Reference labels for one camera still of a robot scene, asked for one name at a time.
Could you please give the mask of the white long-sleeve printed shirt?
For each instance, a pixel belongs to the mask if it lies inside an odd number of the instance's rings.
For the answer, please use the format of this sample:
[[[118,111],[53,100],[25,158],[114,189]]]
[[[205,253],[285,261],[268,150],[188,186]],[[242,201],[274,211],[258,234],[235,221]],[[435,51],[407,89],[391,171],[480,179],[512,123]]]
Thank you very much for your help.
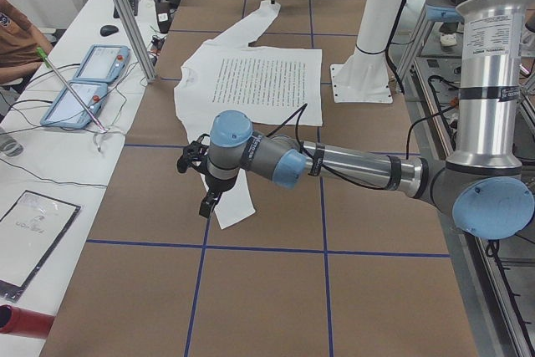
[[[293,188],[305,171],[298,145],[266,136],[253,124],[281,125],[300,107],[301,123],[323,123],[319,49],[254,47],[277,18],[280,5],[264,0],[259,8],[201,47],[181,66],[175,87],[176,116],[192,142],[208,134],[210,161],[239,172],[212,214],[221,228],[251,216],[255,209],[247,172]]]

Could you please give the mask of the lower blue teach pendant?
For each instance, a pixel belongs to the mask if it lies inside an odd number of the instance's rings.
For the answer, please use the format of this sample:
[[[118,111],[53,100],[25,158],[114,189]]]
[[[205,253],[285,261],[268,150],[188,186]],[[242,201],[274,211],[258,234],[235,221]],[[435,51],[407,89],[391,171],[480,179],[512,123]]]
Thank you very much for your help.
[[[69,83],[91,112],[95,116],[98,116],[99,110],[104,104],[104,98],[108,93],[108,85],[106,83],[77,80],[72,80]],[[91,121],[90,115],[71,92],[64,87],[40,120],[40,125],[45,127],[83,129]]]

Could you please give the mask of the blue teach pendant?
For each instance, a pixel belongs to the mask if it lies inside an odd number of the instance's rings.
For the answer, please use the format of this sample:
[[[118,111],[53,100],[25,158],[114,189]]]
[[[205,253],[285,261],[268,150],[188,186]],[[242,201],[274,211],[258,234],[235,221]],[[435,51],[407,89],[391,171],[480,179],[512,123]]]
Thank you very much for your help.
[[[74,74],[74,80],[111,84],[129,60],[130,49],[126,46],[94,44]]]
[[[69,83],[91,112],[95,116],[98,116],[99,110],[104,104],[104,98],[108,93],[108,85],[106,83],[77,80],[72,80]],[[40,120],[40,125],[45,127],[83,129],[91,121],[90,115],[71,92],[64,87]]]

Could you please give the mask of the upper blue teach pendant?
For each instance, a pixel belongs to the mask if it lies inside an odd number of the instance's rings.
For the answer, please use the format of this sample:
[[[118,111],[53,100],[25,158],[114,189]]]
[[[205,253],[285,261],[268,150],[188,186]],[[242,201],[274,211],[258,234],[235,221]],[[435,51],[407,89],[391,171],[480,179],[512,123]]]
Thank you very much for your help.
[[[130,49],[126,46],[94,44],[74,74],[74,80],[111,84],[129,60]]]

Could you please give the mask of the black computer mouse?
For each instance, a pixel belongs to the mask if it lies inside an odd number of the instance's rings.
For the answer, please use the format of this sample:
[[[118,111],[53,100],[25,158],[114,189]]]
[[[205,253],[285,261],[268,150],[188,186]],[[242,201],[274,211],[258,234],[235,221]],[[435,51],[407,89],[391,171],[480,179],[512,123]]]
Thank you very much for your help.
[[[111,24],[106,24],[104,26],[102,26],[99,30],[99,34],[102,36],[102,37],[108,37],[110,35],[113,35],[115,33],[118,33],[119,32],[119,28],[115,25],[111,25]]]

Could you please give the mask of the black framed sheet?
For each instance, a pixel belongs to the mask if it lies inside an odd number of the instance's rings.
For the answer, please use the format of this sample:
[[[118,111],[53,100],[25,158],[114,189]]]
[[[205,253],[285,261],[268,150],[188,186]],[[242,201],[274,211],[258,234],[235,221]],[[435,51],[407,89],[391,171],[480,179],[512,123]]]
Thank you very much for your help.
[[[16,302],[81,207],[26,190],[1,218],[1,297]]]

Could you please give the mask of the green tipped metal rod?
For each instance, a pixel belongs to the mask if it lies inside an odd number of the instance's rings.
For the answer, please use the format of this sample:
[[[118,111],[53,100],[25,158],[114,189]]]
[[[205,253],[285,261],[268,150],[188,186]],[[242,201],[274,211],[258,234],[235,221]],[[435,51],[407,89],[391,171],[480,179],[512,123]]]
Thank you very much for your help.
[[[71,84],[67,81],[67,79],[65,79],[63,77],[63,75],[59,72],[59,70],[48,59],[48,55],[46,54],[46,52],[41,47],[37,47],[37,54],[41,57],[43,62],[46,64],[46,66],[49,69],[51,69],[55,73],[55,75],[62,81],[62,83],[66,86],[67,90],[71,93],[71,95],[73,95],[73,97],[80,104],[80,106],[83,108],[83,110],[90,116],[91,120],[97,125],[97,127],[100,129],[100,131],[105,133],[106,132],[105,127],[102,125],[102,123],[96,117],[94,112],[82,100],[82,98],[74,91],[74,89],[72,88]]]

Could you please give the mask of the red cylinder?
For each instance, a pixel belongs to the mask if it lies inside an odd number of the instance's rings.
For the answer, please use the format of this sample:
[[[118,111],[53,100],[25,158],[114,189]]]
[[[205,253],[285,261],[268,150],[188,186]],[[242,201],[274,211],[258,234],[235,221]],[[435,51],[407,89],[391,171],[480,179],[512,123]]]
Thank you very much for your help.
[[[1,306],[2,334],[46,339],[54,320],[53,315],[21,309],[9,304]]]

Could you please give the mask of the seated person brown shirt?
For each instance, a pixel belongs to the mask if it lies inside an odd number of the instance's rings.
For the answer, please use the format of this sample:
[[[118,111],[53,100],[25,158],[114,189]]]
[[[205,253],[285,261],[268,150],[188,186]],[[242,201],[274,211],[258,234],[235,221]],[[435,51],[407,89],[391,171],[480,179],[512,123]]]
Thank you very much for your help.
[[[1,83],[23,79],[13,89],[21,94],[43,60],[37,53],[40,47],[49,54],[53,45],[30,22],[25,14],[8,0],[1,0]]]

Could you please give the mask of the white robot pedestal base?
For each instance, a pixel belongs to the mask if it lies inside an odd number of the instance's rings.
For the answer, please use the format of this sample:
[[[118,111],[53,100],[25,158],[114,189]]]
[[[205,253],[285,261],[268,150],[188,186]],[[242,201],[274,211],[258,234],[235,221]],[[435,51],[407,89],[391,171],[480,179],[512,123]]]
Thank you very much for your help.
[[[402,0],[367,0],[354,53],[333,64],[331,81],[336,103],[390,104],[392,95],[385,55]]]

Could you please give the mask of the aluminium frame post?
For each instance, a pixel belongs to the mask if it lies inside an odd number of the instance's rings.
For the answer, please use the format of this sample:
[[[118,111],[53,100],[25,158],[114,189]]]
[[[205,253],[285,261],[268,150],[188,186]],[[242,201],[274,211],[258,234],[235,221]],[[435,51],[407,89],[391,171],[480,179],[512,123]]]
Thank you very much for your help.
[[[156,78],[155,68],[150,61],[145,42],[135,21],[130,4],[128,0],[113,0],[113,2],[145,79],[148,84],[151,84]]]

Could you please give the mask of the aluminium frame rail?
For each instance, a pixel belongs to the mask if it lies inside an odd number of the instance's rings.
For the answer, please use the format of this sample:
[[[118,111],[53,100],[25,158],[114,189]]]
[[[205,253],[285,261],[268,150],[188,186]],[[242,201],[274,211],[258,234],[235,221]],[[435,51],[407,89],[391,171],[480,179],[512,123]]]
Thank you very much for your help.
[[[457,57],[417,57],[405,76],[406,92],[414,96],[410,116],[426,117],[415,130],[421,153],[443,159],[453,150],[447,110],[460,83]],[[517,235],[488,242],[454,228],[441,216],[446,244],[465,301],[481,356],[534,354],[534,226]]]

